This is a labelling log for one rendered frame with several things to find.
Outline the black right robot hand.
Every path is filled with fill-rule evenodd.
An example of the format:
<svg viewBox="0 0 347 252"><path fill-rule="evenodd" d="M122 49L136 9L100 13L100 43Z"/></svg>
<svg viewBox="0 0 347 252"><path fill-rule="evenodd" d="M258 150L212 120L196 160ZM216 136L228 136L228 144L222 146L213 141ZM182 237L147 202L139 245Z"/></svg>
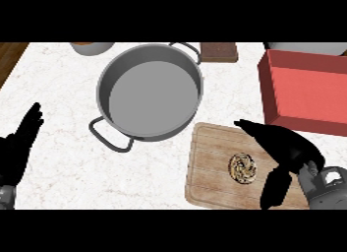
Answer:
<svg viewBox="0 0 347 252"><path fill-rule="evenodd" d="M325 158L315 144L293 130L278 125L263 125L246 119L234 122L255 138L260 147L278 163L269 172L260 196L260 209L283 205L293 177L315 177L322 171Z"/></svg>

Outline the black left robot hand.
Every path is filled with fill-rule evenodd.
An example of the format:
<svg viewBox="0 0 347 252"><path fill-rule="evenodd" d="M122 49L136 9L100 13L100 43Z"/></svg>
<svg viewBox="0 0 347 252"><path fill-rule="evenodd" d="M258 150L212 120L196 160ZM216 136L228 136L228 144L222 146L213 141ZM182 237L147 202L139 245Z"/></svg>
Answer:
<svg viewBox="0 0 347 252"><path fill-rule="evenodd" d="M0 137L0 187L21 182L32 147L43 126L42 105L36 102L24 116L15 133Z"/></svg>

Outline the wooden cutting board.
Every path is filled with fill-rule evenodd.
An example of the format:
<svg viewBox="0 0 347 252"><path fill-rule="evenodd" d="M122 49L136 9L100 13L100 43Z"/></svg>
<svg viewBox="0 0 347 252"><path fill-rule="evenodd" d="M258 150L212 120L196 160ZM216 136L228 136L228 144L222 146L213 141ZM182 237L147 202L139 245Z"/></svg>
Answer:
<svg viewBox="0 0 347 252"><path fill-rule="evenodd" d="M229 175L231 158L246 153L256 165L256 180L240 184ZM210 209L259 210L268 173L278 166L240 128L200 122L193 133L185 197Z"/></svg>

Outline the grey metal pot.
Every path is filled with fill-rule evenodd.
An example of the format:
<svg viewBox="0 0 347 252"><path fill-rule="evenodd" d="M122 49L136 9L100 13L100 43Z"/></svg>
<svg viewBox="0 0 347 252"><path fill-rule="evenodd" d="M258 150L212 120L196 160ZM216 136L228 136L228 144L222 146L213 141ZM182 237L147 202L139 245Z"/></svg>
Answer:
<svg viewBox="0 0 347 252"><path fill-rule="evenodd" d="M204 94L201 60L173 43L144 44L110 62L98 82L101 116L132 142L159 142L190 125Z"/></svg>

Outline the red open box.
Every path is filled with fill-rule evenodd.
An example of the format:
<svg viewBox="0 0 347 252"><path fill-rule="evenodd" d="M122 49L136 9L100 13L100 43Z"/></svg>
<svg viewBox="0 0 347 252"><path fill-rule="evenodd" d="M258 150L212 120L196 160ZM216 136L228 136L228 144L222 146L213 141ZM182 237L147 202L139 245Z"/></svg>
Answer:
<svg viewBox="0 0 347 252"><path fill-rule="evenodd" d="M265 123L347 137L347 56L268 49L258 69Z"/></svg>

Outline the brown square block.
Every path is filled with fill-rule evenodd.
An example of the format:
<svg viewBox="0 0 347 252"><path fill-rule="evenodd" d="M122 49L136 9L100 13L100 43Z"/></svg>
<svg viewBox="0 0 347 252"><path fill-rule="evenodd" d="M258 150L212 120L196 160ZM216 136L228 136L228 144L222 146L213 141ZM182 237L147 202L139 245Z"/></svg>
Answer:
<svg viewBox="0 0 347 252"><path fill-rule="evenodd" d="M235 63L238 60L234 42L203 42L201 57L204 62Z"/></svg>

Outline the grey cup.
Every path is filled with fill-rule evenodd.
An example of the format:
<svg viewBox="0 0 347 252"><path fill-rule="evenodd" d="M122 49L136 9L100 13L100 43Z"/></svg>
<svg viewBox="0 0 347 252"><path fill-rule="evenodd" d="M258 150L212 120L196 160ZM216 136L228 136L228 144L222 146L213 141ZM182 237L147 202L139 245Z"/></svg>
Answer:
<svg viewBox="0 0 347 252"><path fill-rule="evenodd" d="M72 42L74 51L83 56L95 56L103 54L114 46L111 42Z"/></svg>

